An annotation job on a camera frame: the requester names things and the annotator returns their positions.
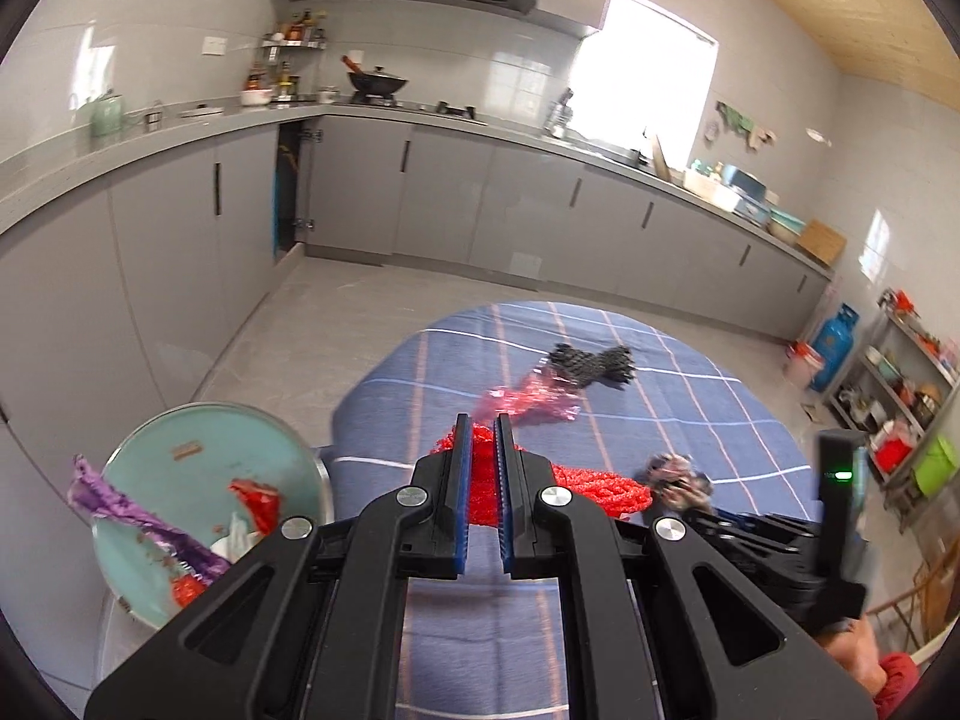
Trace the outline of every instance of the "kitchen countertop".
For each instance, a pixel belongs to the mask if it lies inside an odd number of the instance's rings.
[[[163,119],[162,128],[156,132],[144,132],[138,124],[136,127],[129,127],[122,132],[96,139],[91,138],[86,127],[71,130],[26,151],[21,151],[0,163],[0,234],[13,227],[21,218],[27,217],[62,194],[111,170],[160,151],[166,151],[168,148],[248,127],[258,127],[261,124],[282,124],[282,122],[293,122],[297,119],[330,115],[391,119],[411,122],[411,124],[424,124],[429,127],[441,127],[517,143],[520,146],[539,148],[541,151],[576,159],[586,165],[617,173],[670,194],[676,199],[696,205],[786,252],[818,274],[827,278],[833,277],[833,271],[829,268],[811,260],[800,250],[776,240],[766,230],[735,214],[723,211],[700,199],[696,194],[661,181],[656,175],[651,175],[645,170],[621,165],[599,154],[584,151],[546,136],[528,134],[506,127],[479,124],[468,119],[453,119],[414,110],[339,103],[325,105],[294,103],[269,108],[241,108],[234,103],[227,105],[222,114],[200,118],[184,119],[176,115],[167,115]]]

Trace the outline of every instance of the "white bucket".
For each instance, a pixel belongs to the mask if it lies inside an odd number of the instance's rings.
[[[790,384],[806,389],[810,386],[821,370],[824,369],[824,358],[815,352],[808,344],[801,343],[784,365],[784,377]]]

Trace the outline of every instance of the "red container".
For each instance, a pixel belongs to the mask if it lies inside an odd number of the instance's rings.
[[[913,447],[906,445],[900,439],[891,439],[877,450],[874,463],[884,473],[891,473],[899,466]]]

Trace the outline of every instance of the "blue gas cylinder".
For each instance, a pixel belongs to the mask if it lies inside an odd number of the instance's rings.
[[[817,374],[810,385],[818,392],[827,389],[830,380],[840,370],[843,360],[853,348],[853,325],[860,319],[860,314],[853,311],[844,303],[840,306],[837,316],[824,322],[817,338],[813,341],[813,348],[824,358],[824,369]]]

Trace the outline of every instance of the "cardboard box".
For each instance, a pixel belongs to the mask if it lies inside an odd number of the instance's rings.
[[[832,266],[843,253],[847,239],[822,221],[813,220],[803,228],[797,245],[825,265]]]

